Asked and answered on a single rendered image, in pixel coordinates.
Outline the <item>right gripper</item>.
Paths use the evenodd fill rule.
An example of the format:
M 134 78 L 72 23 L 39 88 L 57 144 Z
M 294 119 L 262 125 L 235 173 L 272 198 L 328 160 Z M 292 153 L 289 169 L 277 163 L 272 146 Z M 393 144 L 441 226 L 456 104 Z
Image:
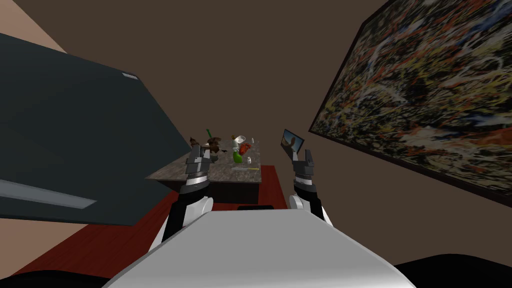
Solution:
M 304 159 L 305 160 L 299 160 L 298 154 L 296 152 L 292 152 L 291 160 L 292 160 L 293 171 L 297 175 L 301 175 L 304 177 L 314 176 L 314 162 L 313 162 L 312 152 L 310 149 L 304 150 Z

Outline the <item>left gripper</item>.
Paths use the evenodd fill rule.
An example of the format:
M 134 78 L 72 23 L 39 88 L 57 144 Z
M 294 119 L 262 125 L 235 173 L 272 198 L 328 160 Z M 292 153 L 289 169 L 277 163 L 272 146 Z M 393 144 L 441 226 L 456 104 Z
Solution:
M 205 148 L 203 151 L 203 157 L 201 157 L 201 145 L 196 144 L 193 146 L 190 157 L 186 160 L 185 173 L 188 178 L 199 178 L 205 176 L 210 170 L 211 161 L 211 150 Z

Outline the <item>small framed picture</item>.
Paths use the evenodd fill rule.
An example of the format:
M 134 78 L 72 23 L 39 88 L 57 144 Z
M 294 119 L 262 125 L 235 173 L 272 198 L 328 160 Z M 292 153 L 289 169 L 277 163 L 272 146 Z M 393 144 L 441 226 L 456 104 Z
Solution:
M 297 136 L 288 129 L 284 129 L 280 146 L 283 148 L 290 160 L 293 161 L 294 156 L 298 155 L 303 143 L 304 139 L 302 137 Z

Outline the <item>grey marbled table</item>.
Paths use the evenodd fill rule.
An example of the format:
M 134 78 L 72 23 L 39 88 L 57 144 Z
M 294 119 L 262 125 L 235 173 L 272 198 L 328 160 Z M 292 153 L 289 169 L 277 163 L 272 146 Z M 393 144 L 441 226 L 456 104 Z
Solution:
M 251 149 L 245 153 L 243 163 L 234 163 L 232 145 L 220 142 L 219 147 L 227 152 L 217 153 L 218 160 L 210 164 L 208 171 L 208 197 L 215 203 L 256 205 L 259 201 L 259 188 L 262 183 L 260 141 L 249 139 Z M 186 160 L 189 154 L 185 154 L 177 160 L 167 164 L 150 174 L 147 179 L 157 181 L 173 191 L 178 192 L 186 183 Z M 233 167 L 259 168 L 260 170 L 238 171 Z

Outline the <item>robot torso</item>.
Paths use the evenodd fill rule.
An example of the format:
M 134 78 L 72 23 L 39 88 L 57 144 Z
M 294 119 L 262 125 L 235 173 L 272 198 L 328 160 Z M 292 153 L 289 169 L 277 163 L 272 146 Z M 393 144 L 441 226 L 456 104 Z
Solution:
M 210 211 L 103 288 L 416 288 L 304 209 Z

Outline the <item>dark red rug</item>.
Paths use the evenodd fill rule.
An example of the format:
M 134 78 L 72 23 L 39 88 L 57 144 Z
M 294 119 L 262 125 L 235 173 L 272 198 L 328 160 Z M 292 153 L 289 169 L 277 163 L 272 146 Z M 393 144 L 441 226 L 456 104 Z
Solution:
M 57 270 L 112 278 L 150 250 L 177 198 L 171 191 L 133 226 L 87 225 L 17 274 Z

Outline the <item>large multicoloured splatter painting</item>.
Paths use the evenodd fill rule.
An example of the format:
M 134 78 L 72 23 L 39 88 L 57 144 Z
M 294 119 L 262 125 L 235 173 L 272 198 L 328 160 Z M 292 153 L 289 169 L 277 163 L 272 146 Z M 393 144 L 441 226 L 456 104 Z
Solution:
M 512 0 L 387 0 L 309 131 L 512 208 Z

